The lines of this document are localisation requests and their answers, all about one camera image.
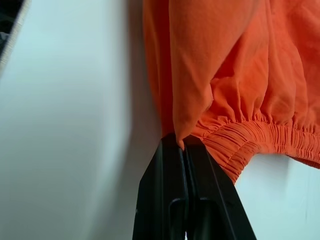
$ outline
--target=orange pants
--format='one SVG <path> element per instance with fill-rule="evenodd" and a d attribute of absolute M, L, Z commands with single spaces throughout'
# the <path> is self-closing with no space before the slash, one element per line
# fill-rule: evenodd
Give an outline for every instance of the orange pants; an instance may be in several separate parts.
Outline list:
<path fill-rule="evenodd" d="M 320 168 L 320 1 L 144 0 L 143 27 L 163 135 L 233 182 L 256 153 Z"/>

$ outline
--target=orange fabric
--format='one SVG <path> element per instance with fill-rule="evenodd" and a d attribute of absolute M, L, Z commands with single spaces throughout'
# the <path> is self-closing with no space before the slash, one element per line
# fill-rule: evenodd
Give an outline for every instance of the orange fabric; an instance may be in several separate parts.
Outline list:
<path fill-rule="evenodd" d="M 320 168 L 320 1 L 144 0 L 162 133 L 199 137 L 236 181 L 256 153 Z"/>

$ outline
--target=elastic waistband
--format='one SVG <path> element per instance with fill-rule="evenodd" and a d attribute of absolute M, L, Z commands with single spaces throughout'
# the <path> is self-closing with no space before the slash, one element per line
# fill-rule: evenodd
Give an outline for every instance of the elastic waistband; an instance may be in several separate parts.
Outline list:
<path fill-rule="evenodd" d="M 197 124 L 192 134 L 202 140 L 234 183 L 258 153 L 285 154 L 320 169 L 320 135 L 290 126 L 245 121 L 208 130 Z"/>

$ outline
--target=gathered fabric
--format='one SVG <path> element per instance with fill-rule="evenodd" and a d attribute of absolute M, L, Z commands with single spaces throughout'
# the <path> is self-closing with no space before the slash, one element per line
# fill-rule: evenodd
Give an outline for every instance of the gathered fabric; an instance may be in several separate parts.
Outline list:
<path fill-rule="evenodd" d="M 320 168 L 320 1 L 144 0 L 162 134 L 192 134 L 235 183 L 257 153 Z"/>

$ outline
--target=orange garment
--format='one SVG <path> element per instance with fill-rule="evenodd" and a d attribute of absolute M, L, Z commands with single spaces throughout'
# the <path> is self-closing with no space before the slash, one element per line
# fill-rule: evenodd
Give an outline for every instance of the orange garment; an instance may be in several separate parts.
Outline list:
<path fill-rule="evenodd" d="M 320 1 L 144 0 L 162 134 L 193 134 L 235 182 L 257 153 L 320 168 Z"/>

